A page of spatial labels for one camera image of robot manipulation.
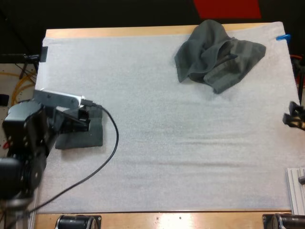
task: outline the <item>gray towel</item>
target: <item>gray towel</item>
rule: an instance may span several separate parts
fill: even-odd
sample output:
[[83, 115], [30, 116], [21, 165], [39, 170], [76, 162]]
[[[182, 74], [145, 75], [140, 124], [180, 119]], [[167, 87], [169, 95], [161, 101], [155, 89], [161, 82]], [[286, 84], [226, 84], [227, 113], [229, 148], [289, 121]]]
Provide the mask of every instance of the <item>gray towel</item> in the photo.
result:
[[230, 38], [221, 24], [205, 20], [175, 56], [178, 80], [189, 77], [219, 94], [240, 82], [265, 52], [262, 44]]

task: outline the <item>table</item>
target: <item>table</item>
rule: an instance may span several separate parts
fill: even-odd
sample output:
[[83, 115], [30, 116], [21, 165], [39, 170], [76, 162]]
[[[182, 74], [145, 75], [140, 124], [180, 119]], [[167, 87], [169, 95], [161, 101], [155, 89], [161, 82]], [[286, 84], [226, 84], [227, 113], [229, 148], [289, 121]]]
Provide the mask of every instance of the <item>table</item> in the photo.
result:
[[[252, 24], [225, 24], [227, 31], [253, 28], [265, 23]], [[142, 36], [189, 34], [195, 25], [189, 26], [162, 26], [162, 27], [130, 27], [130, 28], [91, 28], [91, 29], [58, 29], [47, 30], [48, 38], [84, 38], [84, 37], [111, 37], [111, 36]], [[289, 209], [259, 209], [245, 211], [211, 211], [211, 212], [165, 212], [165, 213], [104, 213], [102, 214], [102, 228], [248, 228], [261, 229], [262, 215], [275, 212], [290, 213]], [[60, 214], [38, 214], [37, 229], [51, 229]]]

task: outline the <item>blue object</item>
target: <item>blue object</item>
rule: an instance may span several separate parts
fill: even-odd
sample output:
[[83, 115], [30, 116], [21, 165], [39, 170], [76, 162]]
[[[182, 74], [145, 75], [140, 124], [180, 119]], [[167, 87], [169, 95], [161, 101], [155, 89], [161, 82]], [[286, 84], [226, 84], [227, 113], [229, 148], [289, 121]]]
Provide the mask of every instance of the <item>blue object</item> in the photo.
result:
[[290, 34], [286, 34], [286, 35], [282, 35], [282, 36], [278, 36], [276, 38], [277, 41], [281, 41], [281, 40], [286, 40], [287, 43], [289, 44], [290, 40], [291, 40], [291, 35]]

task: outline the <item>red object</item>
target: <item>red object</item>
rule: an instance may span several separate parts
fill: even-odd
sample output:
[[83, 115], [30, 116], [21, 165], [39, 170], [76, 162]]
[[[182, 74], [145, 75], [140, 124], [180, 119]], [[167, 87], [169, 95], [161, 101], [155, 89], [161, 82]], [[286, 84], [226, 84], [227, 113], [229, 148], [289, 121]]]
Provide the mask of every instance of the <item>red object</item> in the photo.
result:
[[296, 59], [299, 59], [301, 60], [302, 59], [302, 56], [299, 56], [299, 55], [290, 55], [291, 58], [296, 58]]
[[260, 19], [258, 0], [194, 0], [202, 19]]
[[4, 143], [3, 146], [2, 146], [3, 149], [8, 149], [9, 147], [10, 147], [10, 146], [9, 146], [9, 143], [8, 143], [8, 142]]

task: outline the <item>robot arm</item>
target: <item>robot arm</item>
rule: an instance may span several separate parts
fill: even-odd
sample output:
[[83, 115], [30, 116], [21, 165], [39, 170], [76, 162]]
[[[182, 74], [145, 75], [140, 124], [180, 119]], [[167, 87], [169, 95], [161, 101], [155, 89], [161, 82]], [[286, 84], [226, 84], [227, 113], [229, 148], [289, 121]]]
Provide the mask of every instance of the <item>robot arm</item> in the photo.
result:
[[[84, 138], [83, 135], [91, 135], [90, 131], [97, 129], [91, 124], [96, 112], [92, 118], [93, 108], [80, 104], [75, 96], [35, 91], [33, 99], [9, 110], [2, 124], [9, 151], [7, 157], [0, 158], [0, 209], [24, 210], [32, 202], [46, 158], [58, 137], [67, 139], [71, 134], [74, 138], [77, 134]], [[57, 106], [69, 109], [62, 112]], [[101, 113], [96, 122], [99, 130], [102, 129]], [[99, 133], [97, 143], [87, 141], [80, 147], [101, 146], [101, 131]]]

